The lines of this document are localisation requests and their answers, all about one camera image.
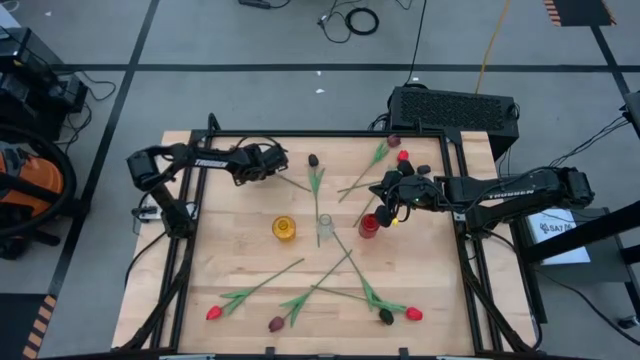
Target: red cup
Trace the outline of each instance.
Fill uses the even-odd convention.
[[[363,238],[371,239],[376,236],[379,228],[380,224],[378,224],[376,216],[374,214],[365,214],[360,220],[360,228],[358,229],[358,232]]]

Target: orange vacuum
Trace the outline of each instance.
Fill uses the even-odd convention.
[[[60,238],[40,227],[88,209],[74,199],[76,174],[69,158],[31,131],[0,124],[0,258],[16,259],[31,241],[56,246]]]
[[[61,194],[63,179],[60,170],[49,160],[35,157],[18,145],[0,141],[0,173],[22,179],[30,184]],[[27,211],[34,217],[48,209],[51,203],[15,189],[0,189],[0,208]]]

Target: wooden table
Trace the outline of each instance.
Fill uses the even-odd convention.
[[[166,132],[163,144],[186,142],[188,138],[189,132]],[[213,145],[227,149],[237,140],[214,138]],[[295,327],[287,324],[279,332],[269,333],[269,321],[287,312],[279,304],[306,292],[344,253],[335,240],[316,246],[314,200],[310,193],[277,177],[236,187],[228,173],[212,170],[207,174],[200,212],[179,352],[260,354],[273,346],[278,354],[393,355],[401,347],[408,347],[412,355],[473,354],[450,213],[413,211],[401,226],[380,229],[375,238],[363,239],[352,225],[371,193],[360,188],[338,203],[340,194],[336,191],[355,181],[380,139],[277,140],[289,151],[289,169],[284,175],[305,186],[307,156],[318,156],[320,166],[326,167],[319,194],[320,213],[332,216],[336,233],[347,249],[353,249],[354,261],[379,295],[421,309],[424,320],[413,322],[397,314],[395,323],[385,326],[377,311],[369,312],[365,303],[316,291]],[[464,133],[463,143],[470,176],[495,177],[486,133]],[[433,175],[444,174],[437,139],[405,138],[399,149],[410,152],[414,165],[429,164]],[[361,182],[380,180],[387,167],[395,164],[399,149],[393,149]],[[451,154],[453,168],[457,169],[455,153]],[[196,177],[192,177],[191,196]],[[168,186],[177,196],[179,184]],[[376,199],[369,212],[379,203]],[[290,244],[281,243],[272,234],[271,224],[280,215],[289,215],[296,222],[297,237]],[[143,225],[136,252],[162,230],[160,223]],[[498,226],[496,232],[510,238],[507,226]],[[156,304],[168,243],[167,239],[153,247],[131,272],[114,346],[126,342]],[[522,339],[533,344],[535,334],[516,257],[494,239],[485,240],[484,246],[495,303]],[[221,294],[252,287],[300,258],[305,261],[251,295],[230,317],[205,320],[211,306],[226,303]],[[348,261],[323,286],[363,295],[360,280]],[[478,309],[484,346],[490,348],[484,311],[481,305]],[[173,307],[167,311],[161,345],[168,344],[173,312]]]

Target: black and yellow hazard tape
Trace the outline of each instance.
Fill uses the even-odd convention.
[[[44,334],[49,327],[49,321],[51,321],[51,315],[53,314],[55,306],[56,299],[51,295],[47,295],[42,305],[40,305],[40,309],[38,309],[38,315],[36,315],[36,319],[33,322],[33,328],[27,338],[27,344],[24,346],[24,350],[22,350],[23,360],[38,357],[38,352],[42,346],[42,339],[44,339]]]
[[[616,20],[604,0],[543,0],[555,26],[613,26]]]

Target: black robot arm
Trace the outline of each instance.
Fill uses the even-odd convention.
[[[408,164],[401,165],[403,170],[412,170]],[[388,171],[380,185],[369,188],[384,203],[376,209],[381,226],[388,227],[404,206],[407,216],[402,221],[410,209],[454,211],[465,215],[468,231],[475,233],[554,206],[581,209],[591,204],[594,195],[586,175],[575,168],[541,167],[490,180],[436,176],[433,181],[411,170]],[[491,207],[478,205],[495,199],[508,201]]]
[[[243,138],[229,150],[203,149],[197,142],[170,146],[151,146],[127,158],[134,185],[151,195],[162,210],[162,221],[171,237],[186,238],[194,229],[186,202],[175,199],[165,183],[173,180],[186,167],[226,170],[237,186],[247,181],[264,180],[267,176],[286,170],[289,160],[285,150],[275,140],[272,143],[249,144],[240,147]],[[170,161],[160,172],[156,157]]]

